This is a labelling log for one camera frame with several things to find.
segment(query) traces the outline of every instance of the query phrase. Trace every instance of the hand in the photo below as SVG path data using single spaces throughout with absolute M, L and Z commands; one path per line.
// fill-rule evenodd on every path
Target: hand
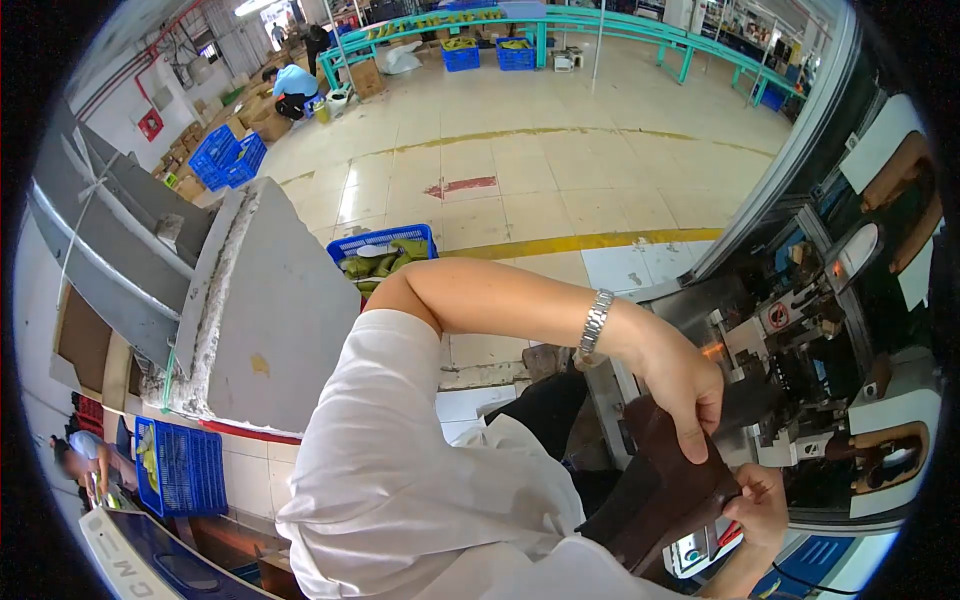
M 638 356 L 628 366 L 643 378 L 657 405 L 670 413 L 684 456 L 702 464 L 708 456 L 704 432 L 711 434 L 720 424 L 723 374 L 673 325 L 638 310 L 649 317 Z
M 736 470 L 734 477 L 743 488 L 743 495 L 727 503 L 724 516 L 740 521 L 744 542 L 766 548 L 776 556 L 783 546 L 787 526 L 780 470 L 747 463 Z

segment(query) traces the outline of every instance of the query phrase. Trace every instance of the light blue shirt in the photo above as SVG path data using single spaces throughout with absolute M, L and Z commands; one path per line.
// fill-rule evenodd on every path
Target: light blue shirt
M 317 78 L 295 64 L 283 67 L 276 74 L 275 96 L 280 94 L 306 94 L 306 97 L 310 98 L 317 94 L 318 89 Z
M 89 431 L 77 431 L 67 441 L 70 442 L 70 447 L 75 452 L 82 454 L 88 461 L 96 460 L 97 448 L 104 443 L 103 440 Z

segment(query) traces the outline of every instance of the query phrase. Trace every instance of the tiled floor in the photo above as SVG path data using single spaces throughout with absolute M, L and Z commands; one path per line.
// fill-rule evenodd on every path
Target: tiled floor
M 386 93 L 327 125 L 311 121 L 287 133 L 260 175 L 281 183 L 323 244 L 415 223 L 432 228 L 441 251 L 723 227 L 789 123 L 767 108 L 745 108 L 723 61 L 705 72 L 697 57 L 680 86 L 655 66 L 655 47 L 628 40 L 605 39 L 591 93 L 593 42 L 571 35 L 568 43 L 587 57 L 572 74 L 504 73 L 492 51 L 481 53 L 479 70 L 446 73 L 438 56 L 419 54 L 424 67 L 388 78 Z M 501 262 L 623 293 L 680 275 L 708 246 L 641 241 Z M 477 422 L 481 405 L 529 384 L 518 363 L 529 345 L 484 335 L 444 339 L 445 389 L 508 384 L 440 394 L 449 439 Z M 273 518 L 289 498 L 297 447 L 224 438 L 231 506 Z

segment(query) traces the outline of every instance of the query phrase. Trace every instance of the blue machine panel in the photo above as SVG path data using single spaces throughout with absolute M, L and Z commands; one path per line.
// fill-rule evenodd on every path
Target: blue machine panel
M 114 511 L 109 515 L 140 558 L 170 589 L 186 600 L 263 600 L 270 597 L 210 565 L 171 538 L 146 515 Z
M 804 545 L 797 548 L 785 561 L 779 563 L 784 572 L 794 577 L 808 581 L 811 584 L 820 584 L 830 570 L 840 562 L 847 553 L 854 538 L 828 538 L 825 536 L 810 536 Z M 801 598 L 806 597 L 812 588 L 796 582 L 789 577 L 780 575 L 771 570 L 757 582 L 753 594 L 761 594 L 772 588 L 780 580 L 779 591 L 784 591 Z

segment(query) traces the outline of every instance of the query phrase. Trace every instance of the white shirt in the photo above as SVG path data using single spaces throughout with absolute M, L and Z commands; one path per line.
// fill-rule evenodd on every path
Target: white shirt
M 528 600 L 537 588 L 556 600 L 612 573 L 591 596 L 680 597 L 575 534 L 584 511 L 569 473 L 518 421 L 447 444 L 439 381 L 430 325 L 393 310 L 357 318 L 276 516 L 303 593 Z

